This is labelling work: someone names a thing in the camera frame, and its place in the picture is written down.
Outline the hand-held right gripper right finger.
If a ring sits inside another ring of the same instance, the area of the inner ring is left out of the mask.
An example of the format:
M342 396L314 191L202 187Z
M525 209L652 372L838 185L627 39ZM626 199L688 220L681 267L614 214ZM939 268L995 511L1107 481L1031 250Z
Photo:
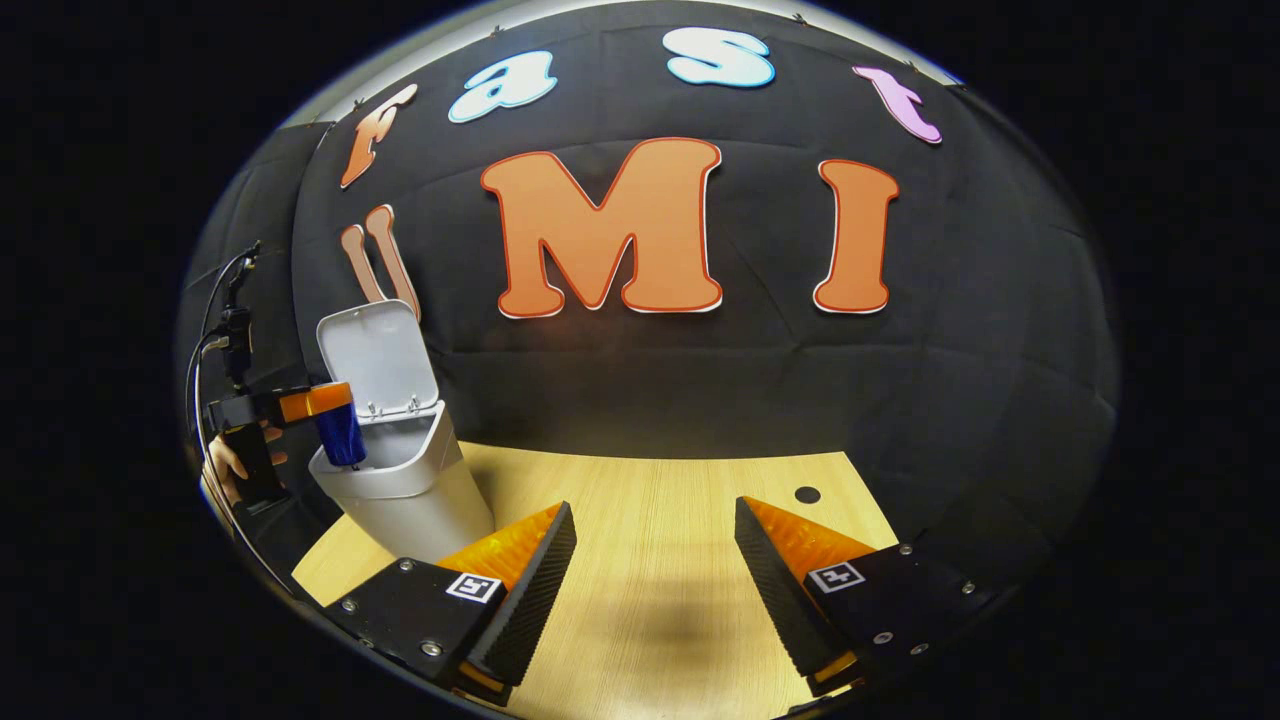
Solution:
M922 544L876 550L753 497L735 539L792 665L815 697L908 675L1001 606Z

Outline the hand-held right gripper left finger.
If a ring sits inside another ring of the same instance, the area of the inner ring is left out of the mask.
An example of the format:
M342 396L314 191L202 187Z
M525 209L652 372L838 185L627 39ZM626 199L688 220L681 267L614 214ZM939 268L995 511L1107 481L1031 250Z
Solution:
M394 559L320 607L430 685L504 707L524 683L576 542L572 509L559 502L438 562Z

